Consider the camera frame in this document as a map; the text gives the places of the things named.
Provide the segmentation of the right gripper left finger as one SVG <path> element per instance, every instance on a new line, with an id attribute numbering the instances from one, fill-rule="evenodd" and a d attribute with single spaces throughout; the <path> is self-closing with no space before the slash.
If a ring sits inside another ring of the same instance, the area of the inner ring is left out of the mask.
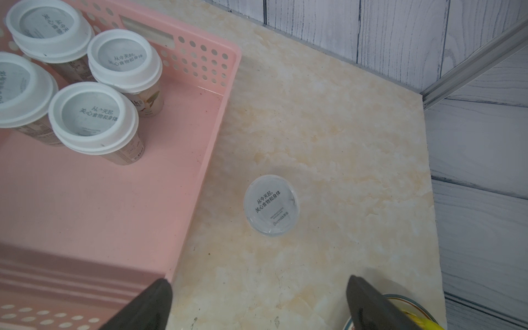
<path id="1" fill-rule="evenodd" d="M 109 319 L 100 330 L 165 330 L 173 301 L 171 284 L 158 279 Z"/>

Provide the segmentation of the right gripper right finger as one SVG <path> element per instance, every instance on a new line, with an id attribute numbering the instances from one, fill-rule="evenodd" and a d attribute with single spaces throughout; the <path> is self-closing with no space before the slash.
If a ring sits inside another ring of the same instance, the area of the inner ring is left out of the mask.
<path id="1" fill-rule="evenodd" d="M 420 330 L 364 278 L 352 275 L 346 287 L 346 300 L 355 329 Z"/>

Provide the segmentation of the pink perforated plastic basket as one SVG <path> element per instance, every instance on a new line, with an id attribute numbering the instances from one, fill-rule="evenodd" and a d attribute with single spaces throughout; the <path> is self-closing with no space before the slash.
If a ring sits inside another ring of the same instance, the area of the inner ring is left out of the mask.
<path id="1" fill-rule="evenodd" d="M 171 281 L 242 58 L 223 38 L 131 1 L 73 1 L 96 32 L 158 51 L 160 114 L 119 166 L 1 131 L 1 328 L 98 329 Z"/>

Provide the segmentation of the yogurt cup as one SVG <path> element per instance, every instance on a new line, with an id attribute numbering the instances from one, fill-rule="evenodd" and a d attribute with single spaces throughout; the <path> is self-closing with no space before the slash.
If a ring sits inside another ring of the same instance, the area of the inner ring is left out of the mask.
<path id="1" fill-rule="evenodd" d="M 298 197 L 292 185 L 277 175 L 262 175 L 246 190 L 243 210 L 257 232 L 276 237 L 290 231 L 300 217 Z"/>
<path id="2" fill-rule="evenodd" d="M 70 84 L 96 80 L 87 55 L 95 32 L 75 8 L 63 1 L 19 1 L 5 19 L 25 55 L 49 65 Z"/>
<path id="3" fill-rule="evenodd" d="M 124 29 L 104 31 L 89 42 L 87 57 L 96 81 L 127 97 L 139 116 L 162 111 L 162 59 L 143 36 Z"/>
<path id="4" fill-rule="evenodd" d="M 125 166 L 145 152 L 136 107 L 107 85 L 79 82 L 64 87 L 50 101 L 48 117 L 57 138 L 77 153 Z"/>
<path id="5" fill-rule="evenodd" d="M 2 129 L 61 146 L 48 117 L 48 107 L 58 91 L 56 80 L 42 67 L 19 55 L 1 53 Z"/>

